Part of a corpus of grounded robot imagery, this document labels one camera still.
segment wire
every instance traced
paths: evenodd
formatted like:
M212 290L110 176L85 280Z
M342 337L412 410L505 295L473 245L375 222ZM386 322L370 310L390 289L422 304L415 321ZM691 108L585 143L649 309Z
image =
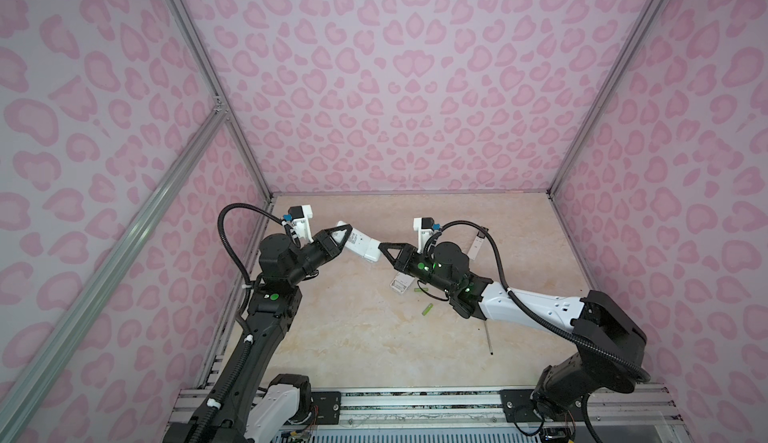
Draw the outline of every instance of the wire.
M543 319L541 316L534 313L533 310L531 310L528 306L526 306L525 303L523 303L521 299L518 298L516 294L514 294L514 291L512 291L512 288L510 288L509 285L507 284L507 279L504 276L504 265L502 264L502 256L499 255L498 246L496 246L496 242L493 240L493 237L491 237L491 233L489 233L487 229L481 227L477 223L473 223L471 221L466 221L462 219L457 221L451 221L450 223L443 225L439 231L433 233L432 236L429 237L429 239L427 239L426 243L424 243L424 253L431 257L432 251L434 250L434 247L435 247L435 242L437 241L437 238L439 238L440 235L442 235L442 232L450 227L456 227L459 225L464 225L466 227L473 227L477 229L480 233L485 235L485 238L491 244L491 248L493 249L493 256L496 259L496 268L498 270L499 282L504 287L504 290L506 290L507 294L509 295L509 298L512 299L512 301L518 306L518 308L520 308L523 311L523 313L525 313L529 318L534 320L536 323L539 323L541 326L548 329L552 333L555 333L557 336L560 336L563 339L567 339L569 342L573 343L579 348L595 353L596 355L599 355L607 360L610 360L616 363L617 365L623 366L625 369L628 370L628 372L630 373L631 377L634 380L642 383L648 383L648 381L650 381L650 374L648 374L648 372L645 371L638 364L633 363L632 361L627 361L626 359L621 358L620 356L614 355L611 352L605 351L604 349L600 348L595 343L584 338L583 336L574 335L572 333L569 333L563 330L562 328L559 328L558 326L553 325L552 323Z
M251 286L246 286L245 294L243 295L243 302L240 304L240 307L237 309L237 313L235 313L235 321L243 329L244 336L250 335L250 333L252 333L252 330L250 329L250 325L248 325L248 322L245 319L243 319L243 312L246 310L246 308L248 308L248 303L250 302L250 296L254 291L254 286L258 286L260 281L261 281L261 273L259 273L259 275L256 276L256 279L253 281L253 284Z
M587 431L592 435L594 443L603 443L598 436L598 433L594 430L592 422L589 420L589 413L587 413L587 400L589 400L590 393L581 396L581 416L584 417L584 424L587 426Z
M309 275L307 275L307 276L306 276L306 277L305 277L303 280L301 280L301 281L306 281L306 280L308 280L308 279L314 279L314 278L317 278L318 276L320 276L320 271L318 271L318 270L315 270L315 271L313 271L312 273L310 273Z
M437 297L437 296L435 296L435 295L431 295L431 294L429 294L429 292L427 292L427 290L426 290L424 287L422 287L422 285L421 285L421 280L420 280L420 279L417 279L417 280L416 280L416 286L418 286L418 289L422 290L422 293L424 293L425 295L427 295L429 298L434 298L434 299L436 299L436 300L437 300L437 301L439 301L439 302L447 302L447 301L450 301L450 299L449 299L449 298L443 299L443 298L438 298L438 297Z
M237 359L237 362L235 364L235 367L233 371L230 373L230 375L226 378L224 381L224 384L221 385L219 392L216 394L215 401L218 401L221 403L226 398L227 394L229 394L230 390L232 390L232 386L234 385L235 381L237 381L237 377L240 376L240 372L243 371L243 367L245 366L245 362L248 359L248 356L250 355L250 349L251 346L253 346L253 342L244 341L243 349L240 351L240 357ZM197 424L195 426L194 432L192 433L192 436L188 440L189 443L200 443L203 440L203 433L205 433L206 429L208 428L208 425L210 425L211 421L216 416L216 412L218 411L218 408L215 406L211 406L208 408L208 410L203 415L203 418L197 420Z
M316 406L310 407L310 414L314 414L314 416L310 420L310 423L307 426L305 426L304 429L302 429L302 431L300 431L300 433L303 433L304 431L310 429L310 427L315 424L315 421L317 421L317 414L318 413L320 413L320 409L319 408L317 408Z
M573 413L571 413L571 410L568 410L568 416L571 417L571 422L574 424L574 429L571 431L571 441L573 441L576 438L576 419L573 416ZM568 429L568 419L565 420L565 428Z
M516 429L518 429L518 431L523 433L525 436L536 436L536 435L538 435L542 431L542 428L544 427L544 417L542 417L542 422L539 423L538 428L536 429L536 431L534 431L533 433L527 433L527 432L523 431L518 426L518 411L521 408L525 408L525 407L524 406L515 406L514 409L512 410L512 423L514 423L514 427ZM533 410L536 409L534 404L531 404L531 409L533 409Z
M267 218L271 219L278 225L283 224L283 220L278 218L277 216L274 216L272 213L264 211L262 208L259 208L258 206L249 205L248 203L232 203L230 205L226 205L224 208L221 209L221 212L219 212L219 219L216 222L216 227L219 230L219 238L221 238L221 244L224 245L224 249L226 250L226 253L232 258L232 261L235 262L235 265L240 270L240 274L243 275L243 280L245 283L250 283L250 275L248 274L248 270L246 269L245 265L242 261L240 261L240 258L237 256L237 253L235 253L235 250L232 249L232 246L230 245L229 239L226 238L226 232L224 231L224 218L226 214L230 211L232 211L235 208L244 208L244 209L250 209L251 211L255 211L261 215L266 216Z

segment enclosure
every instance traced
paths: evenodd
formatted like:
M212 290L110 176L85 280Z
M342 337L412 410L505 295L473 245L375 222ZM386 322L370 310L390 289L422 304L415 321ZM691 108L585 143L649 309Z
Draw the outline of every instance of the enclosure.
M239 338L216 216L248 202L475 221L515 288L639 324L693 441L764 441L766 35L766 0L0 0L0 440L161 440ZM253 269L282 229L226 231ZM265 382L533 385L573 352L394 276L322 267Z

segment metal corner bracket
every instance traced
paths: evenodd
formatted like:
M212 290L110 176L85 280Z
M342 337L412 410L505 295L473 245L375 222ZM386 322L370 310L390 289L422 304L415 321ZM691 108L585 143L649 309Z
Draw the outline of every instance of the metal corner bracket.
M243 157L246 168L256 182L256 186L259 188L262 198L264 198L264 200L269 200L272 198L272 192L266 184L264 174L261 172L254 152L251 150L250 144L246 139L243 127L231 110L230 102L226 98L224 87L219 81L219 77L216 75L214 65L211 63L205 45L203 45L203 40L197 32L197 27L192 21L192 17L184 0L165 0L165 3L170 10L170 14L173 16L174 20L176 20L181 35L184 37L184 41L190 48L192 57L200 68L200 75L205 80L210 95L216 101L215 110L226 114L226 125L235 141L237 151L240 152L240 155Z

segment pink spot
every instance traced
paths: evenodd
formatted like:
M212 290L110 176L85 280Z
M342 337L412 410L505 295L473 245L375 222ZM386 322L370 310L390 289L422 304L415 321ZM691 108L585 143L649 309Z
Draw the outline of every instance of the pink spot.
M114 368L114 356L111 353L102 353L94 361L83 366L80 379L85 385L103 388L107 384L112 368Z
M25 92L29 83L25 77L27 64L13 51L0 47L0 84L16 92Z
M659 370L666 374L666 375L677 375L681 376L683 374L683 370L680 366L680 361L678 361L677 356L674 355L673 352L669 351L666 348L659 349L659 352L657 353L657 362L659 365Z
M66 441L69 437L82 439L91 424L87 415L88 399L80 395L64 410L49 438L51 441Z
M717 215L715 211L707 205L696 203L691 205L686 212L686 225L688 231L697 235L705 229L717 227Z
M655 198L650 202L650 208L661 221L679 216L682 212L680 200L665 186L656 190Z
M141 323L136 319L129 319L118 330L118 346L125 348L141 335Z
M730 315L723 312L715 312L706 318L706 323L710 329L721 333L726 339L734 339L738 329L736 323Z
M40 24L40 37L54 53L62 53L72 60L80 57L80 48L74 35L63 25L62 17L53 15Z
M264 6L270 11L272 11L274 14L278 16L285 16L288 15L292 9L293 5L290 2L290 0L262 0L264 2Z
M720 400L717 402L717 420L725 428L732 431L742 432L747 430L752 432L750 420L730 401Z
M2 352L2 363L7 368L20 368L32 361L34 354L53 332L50 323L33 323L16 333Z
M760 252L752 243L735 239L725 242L721 258L723 266L731 273L758 269L763 263Z
M29 201L24 196L14 192L0 192L0 229L18 231L29 227L31 220L28 210Z
M102 313L88 330L78 349L104 349L112 338L112 320L108 314Z
M0 16L0 37L9 38L15 31L29 28L29 6L24 0L0 0L0 6L3 8L3 14Z
M58 141L58 119L53 110L35 100L21 98L5 107L5 121L12 130L24 132L43 146Z
M38 291L38 307L43 310L53 308L67 310L74 299L78 297L82 288L82 280L75 272L54 275Z

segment aluminum frame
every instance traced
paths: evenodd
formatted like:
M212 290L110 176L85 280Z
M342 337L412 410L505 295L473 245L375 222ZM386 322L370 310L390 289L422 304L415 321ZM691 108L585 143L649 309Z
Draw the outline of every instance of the aluminum frame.
M479 195L491 193L547 192L546 188L529 189L421 189L416 191L275 191L274 196L389 196L389 195Z
M646 0L645 6L643 6L643 9L640 11L640 15L632 26L632 29L627 36L627 40L616 58L616 62L610 68L605 83L603 83L603 86L600 88L597 97L595 97L592 106L590 106L587 115L584 117L584 122L581 124L576 137L573 142L571 142L568 151L565 153L563 164L560 166L560 169L558 169L557 174L552 180L552 185L549 188L549 192L552 195L557 196L563 188L565 181L568 179L568 174L576 163L578 155L586 145L592 131L598 125L598 122L600 122L600 118L602 117L608 102L610 102L610 98L616 93L624 75L628 73L632 60L634 60L634 57L640 51L646 36L648 36L651 28L654 26L659 16L661 16L668 1L669 0Z
M216 75L214 65L210 61L210 57L206 52L205 45L203 45L203 40L200 38L200 35L197 32L197 27L192 21L192 17L190 16L190 12L187 9L187 5L184 3L184 0L165 0L165 3L170 9L174 20L176 21L176 24L181 31L181 35L184 37L184 41L187 42L187 45L191 50L192 57L197 62L197 66L200 68L200 74L205 79L211 96L216 100L219 108L228 116L226 123L230 129L232 137L235 140L235 144L237 145L237 151L240 152L240 155L245 161L246 168L250 172L251 177L256 182L256 185L259 187L262 198L268 201L270 198L272 198L272 192L270 191L269 186L266 184L264 174L259 168L259 163L256 161L254 152L251 150L250 144L245 137L245 133L243 132L243 128L240 125L240 122L237 120L234 112L230 110L230 102L226 98L224 87L219 81L219 77Z
M533 386L314 389L341 392L339 424L324 425L318 430L350 431L347 434L352 435L351 431L370 429L381 430L381 434L402 429L512 429L513 424L504 417L499 394L503 389L532 391ZM187 422L205 401L208 391L182 390L169 422ZM658 384L638 385L628 395L598 390L590 398L590 417L596 427L642 425L655 427L659 435L667 437L686 435L672 395ZM544 426L557 427L562 423L549 422Z
M19 375L0 409L0 441L15 441L27 427L225 120L226 114L216 109L206 118L83 291L58 321L53 333Z

